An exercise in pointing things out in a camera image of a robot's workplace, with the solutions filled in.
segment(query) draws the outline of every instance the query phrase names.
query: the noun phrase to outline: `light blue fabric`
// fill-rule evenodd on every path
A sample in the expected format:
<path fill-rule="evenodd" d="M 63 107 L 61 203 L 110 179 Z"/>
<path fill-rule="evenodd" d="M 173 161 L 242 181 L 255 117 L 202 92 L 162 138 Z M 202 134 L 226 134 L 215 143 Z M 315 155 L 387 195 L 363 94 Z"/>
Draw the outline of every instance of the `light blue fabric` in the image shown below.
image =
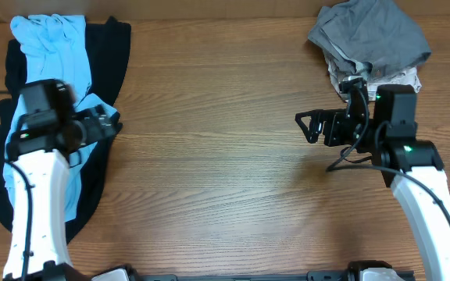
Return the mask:
<path fill-rule="evenodd" d="M 84 45 L 84 16 L 38 15 L 29 16 L 29 19 L 16 16 L 10 27 L 27 58 L 27 83 L 45 79 L 63 80 L 74 90 L 74 108 L 77 112 L 103 105 L 108 116 L 116 113 L 115 108 L 104 103 L 96 94 L 86 95 L 91 86 L 91 71 Z M 20 96 L 5 144 L 9 143 L 15 132 L 19 117 L 25 113 L 25 104 Z M 80 170 L 95 145 L 90 144 L 70 156 L 70 164 L 76 165 L 79 162 L 78 153 L 81 153 L 82 163 L 70 169 L 65 197 L 66 222 L 76 218 L 81 191 Z M 14 205 L 13 171 L 7 164 L 3 167 L 3 178 L 9 200 Z"/>

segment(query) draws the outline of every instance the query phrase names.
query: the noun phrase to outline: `clothing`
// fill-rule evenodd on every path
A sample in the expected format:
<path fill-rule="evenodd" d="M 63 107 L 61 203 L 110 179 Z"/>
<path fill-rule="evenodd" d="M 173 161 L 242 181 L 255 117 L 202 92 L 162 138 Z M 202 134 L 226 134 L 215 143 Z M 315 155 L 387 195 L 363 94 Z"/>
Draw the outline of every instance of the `clothing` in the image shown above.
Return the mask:
<path fill-rule="evenodd" d="M 130 35 L 131 26 L 127 23 L 120 23 L 112 17 L 105 24 L 87 24 L 85 28 L 85 46 L 91 67 L 92 82 L 88 93 L 95 89 L 95 94 L 107 105 L 114 104 L 123 84 L 130 55 Z M 20 51 L 20 43 L 17 40 L 11 40 L 8 44 L 5 66 L 5 85 L 12 95 L 12 100 L 0 101 L 0 223 L 11 231 L 13 208 L 9 202 L 5 181 L 2 177 L 4 143 L 15 112 L 20 89 L 27 81 L 26 56 Z M 115 113 L 111 117 L 114 124 L 117 124 L 119 117 L 119 113 Z M 118 131 L 121 126 L 121 123 L 116 125 Z M 66 222 L 67 243 L 80 232 L 90 217 L 93 216 L 100 202 L 112 142 L 113 137 L 99 141 L 80 171 L 82 187 L 77 203 L 77 215 L 75 219 Z"/>
<path fill-rule="evenodd" d="M 96 105 L 102 105 L 109 117 L 116 112 L 112 106 L 105 104 L 96 95 L 90 94 L 86 97 L 91 86 L 91 71 L 85 49 L 84 16 L 37 15 L 29 16 L 29 19 L 16 16 L 12 19 L 10 27 L 27 59 L 27 83 L 50 78 L 63 80 L 73 89 L 74 109 L 77 112 Z M 16 131 L 20 117 L 26 113 L 23 97 L 20 96 L 6 145 Z M 95 145 L 96 143 L 90 144 L 70 155 L 72 168 L 69 171 L 64 205 L 66 222 L 76 218 L 81 189 L 79 171 Z M 3 178 L 9 200 L 14 205 L 13 169 L 8 164 L 3 167 Z"/>
<path fill-rule="evenodd" d="M 418 91 L 416 66 L 431 55 L 420 27 L 392 0 L 349 0 L 323 7 L 309 40 L 323 49 L 338 93 L 345 77 L 362 76 L 370 98 L 381 84 L 411 84 Z"/>

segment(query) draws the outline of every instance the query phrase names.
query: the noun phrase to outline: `black fabric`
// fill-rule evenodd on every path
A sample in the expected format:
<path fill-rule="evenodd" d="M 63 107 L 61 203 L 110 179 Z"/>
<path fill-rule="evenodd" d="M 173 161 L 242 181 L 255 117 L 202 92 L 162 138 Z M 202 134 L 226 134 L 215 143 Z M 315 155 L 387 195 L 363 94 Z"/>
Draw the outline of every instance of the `black fabric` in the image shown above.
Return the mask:
<path fill-rule="evenodd" d="M 105 24 L 87 24 L 86 52 L 91 68 L 92 86 L 90 93 L 97 94 L 106 104 L 113 105 L 123 85 L 127 63 L 130 57 L 131 26 L 110 17 Z M 9 231 L 12 229 L 13 207 L 8 199 L 2 170 L 4 165 L 5 139 L 15 112 L 20 89 L 27 80 L 27 59 L 20 51 L 20 43 L 11 40 L 6 54 L 5 85 L 12 100 L 0 101 L 0 223 Z M 116 113 L 111 117 L 117 123 Z M 118 132 L 122 124 L 117 123 Z M 77 216 L 66 222 L 66 240 L 69 243 L 93 216 L 102 197 L 109 150 L 114 138 L 101 140 L 80 171 L 81 193 L 77 204 Z"/>

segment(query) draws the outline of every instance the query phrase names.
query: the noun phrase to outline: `gray fabric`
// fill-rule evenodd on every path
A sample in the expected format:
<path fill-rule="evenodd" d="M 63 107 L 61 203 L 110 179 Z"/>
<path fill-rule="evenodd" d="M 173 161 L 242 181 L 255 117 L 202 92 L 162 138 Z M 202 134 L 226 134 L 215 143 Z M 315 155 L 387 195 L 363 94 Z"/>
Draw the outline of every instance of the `gray fabric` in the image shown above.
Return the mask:
<path fill-rule="evenodd" d="M 370 80 L 422 64 L 431 54 L 420 27 L 392 0 L 350 0 L 323 7 L 309 40 L 331 55 L 338 72 L 358 74 L 357 61 L 369 68 Z"/>

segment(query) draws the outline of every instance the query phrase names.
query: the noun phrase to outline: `table surface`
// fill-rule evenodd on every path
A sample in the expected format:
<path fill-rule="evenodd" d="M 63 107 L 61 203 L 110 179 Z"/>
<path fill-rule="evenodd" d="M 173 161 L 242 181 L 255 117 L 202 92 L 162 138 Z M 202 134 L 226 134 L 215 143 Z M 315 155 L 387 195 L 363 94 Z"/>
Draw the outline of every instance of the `table surface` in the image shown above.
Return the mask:
<path fill-rule="evenodd" d="M 450 16 L 424 16 L 433 55 L 416 121 L 450 188 Z M 340 148 L 306 143 L 294 117 L 343 108 L 314 18 L 131 22 L 116 101 L 124 128 L 90 222 L 69 245 L 85 274 L 303 273 L 381 259 L 424 271 L 398 202 L 374 171 L 324 169 Z M 6 42 L 0 24 L 0 89 Z M 0 277 L 11 239 L 0 225 Z"/>

